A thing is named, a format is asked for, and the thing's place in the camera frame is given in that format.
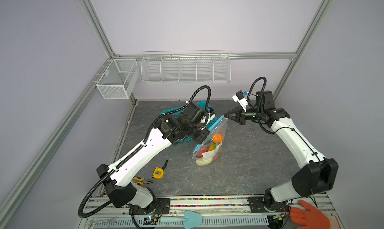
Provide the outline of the red pepper toy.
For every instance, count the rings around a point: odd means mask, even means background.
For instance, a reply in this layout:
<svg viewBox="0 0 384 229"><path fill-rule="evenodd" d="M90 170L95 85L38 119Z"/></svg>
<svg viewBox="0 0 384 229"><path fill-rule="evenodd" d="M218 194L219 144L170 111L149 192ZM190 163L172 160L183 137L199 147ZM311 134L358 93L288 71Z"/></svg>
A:
<svg viewBox="0 0 384 229"><path fill-rule="evenodd" d="M196 154L196 157L197 158L202 158L203 157L203 154L208 152L209 149L208 148L205 148L205 147L201 147L198 151L197 151L197 154Z"/></svg>

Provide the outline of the clear zip top bag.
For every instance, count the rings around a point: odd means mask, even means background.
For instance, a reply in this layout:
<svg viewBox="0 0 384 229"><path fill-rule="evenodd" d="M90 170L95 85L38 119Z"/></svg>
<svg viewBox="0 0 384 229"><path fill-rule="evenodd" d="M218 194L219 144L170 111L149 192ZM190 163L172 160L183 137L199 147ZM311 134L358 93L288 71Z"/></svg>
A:
<svg viewBox="0 0 384 229"><path fill-rule="evenodd" d="M208 128L208 130L210 131L210 134L208 135L206 140L201 145L197 145L195 150L194 150L193 159L195 161L197 159L199 159L196 157L197 151L201 147L209 148L210 145L213 143L212 138L215 134L221 134L223 136L223 141L220 144L217 144L217 147L214 151L211 151L211 152L208 151L208 152L204 153L203 158L204 159L213 159L212 163L215 162L219 158L219 156L221 155L222 150L223 150L223 143L225 140L227 125L228 125L228 119L225 118L224 116L222 116L215 123L213 123L212 126L210 126Z"/></svg>

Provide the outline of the small orange toy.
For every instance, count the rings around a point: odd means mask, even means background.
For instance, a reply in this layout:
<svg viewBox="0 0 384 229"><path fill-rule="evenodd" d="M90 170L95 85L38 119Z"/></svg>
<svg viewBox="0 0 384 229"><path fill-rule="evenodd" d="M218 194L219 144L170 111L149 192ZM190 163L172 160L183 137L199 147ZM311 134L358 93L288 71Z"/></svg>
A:
<svg viewBox="0 0 384 229"><path fill-rule="evenodd" d="M223 136L221 134L215 134L212 140L213 140L213 143L220 144L223 141Z"/></svg>

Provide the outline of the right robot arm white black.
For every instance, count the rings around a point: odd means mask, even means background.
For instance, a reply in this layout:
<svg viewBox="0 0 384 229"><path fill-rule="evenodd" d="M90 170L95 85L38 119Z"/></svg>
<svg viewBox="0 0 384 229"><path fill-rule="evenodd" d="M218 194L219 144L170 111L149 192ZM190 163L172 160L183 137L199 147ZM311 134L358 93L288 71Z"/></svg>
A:
<svg viewBox="0 0 384 229"><path fill-rule="evenodd" d="M277 135L294 156L299 171L289 181L267 189L264 197L255 201L264 210L275 212L290 200L330 191L339 165L336 160L326 158L304 137L285 109L276 107L273 93L265 89L265 77L257 78L252 86L259 81L263 85L254 95L256 100L251 100L253 88L236 92L233 100L239 106L226 112L224 117L241 126L247 121L258 124L265 133Z"/></svg>

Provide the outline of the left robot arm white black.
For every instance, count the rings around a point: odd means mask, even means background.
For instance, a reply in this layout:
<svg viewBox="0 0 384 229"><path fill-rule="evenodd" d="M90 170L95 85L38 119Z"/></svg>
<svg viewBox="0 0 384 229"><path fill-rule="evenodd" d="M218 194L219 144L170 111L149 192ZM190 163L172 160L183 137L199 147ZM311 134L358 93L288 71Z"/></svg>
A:
<svg viewBox="0 0 384 229"><path fill-rule="evenodd" d="M110 165L100 165L97 168L100 179L80 203L79 218L88 218L108 205L116 208L137 206L146 214L154 212L158 205L155 194L149 188L135 183L133 178L169 146L177 145L184 139L192 139L200 145L207 138L207 125L215 117L215 111L209 106L210 98L211 88L208 85L199 87L184 106L159 114L149 126L144 139L122 158ZM109 200L86 213L87 202L100 186L104 186Z"/></svg>

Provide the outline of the orange gloved hand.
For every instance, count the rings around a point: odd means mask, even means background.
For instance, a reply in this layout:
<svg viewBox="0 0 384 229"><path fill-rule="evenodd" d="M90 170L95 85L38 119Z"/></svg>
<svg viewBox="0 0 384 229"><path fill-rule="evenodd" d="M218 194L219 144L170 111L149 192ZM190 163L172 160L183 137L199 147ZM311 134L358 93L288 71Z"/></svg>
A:
<svg viewBox="0 0 384 229"><path fill-rule="evenodd" d="M298 229L330 229L331 222L321 211L309 203L300 200L300 205L306 210L291 207L290 219L297 225L302 225Z"/></svg>

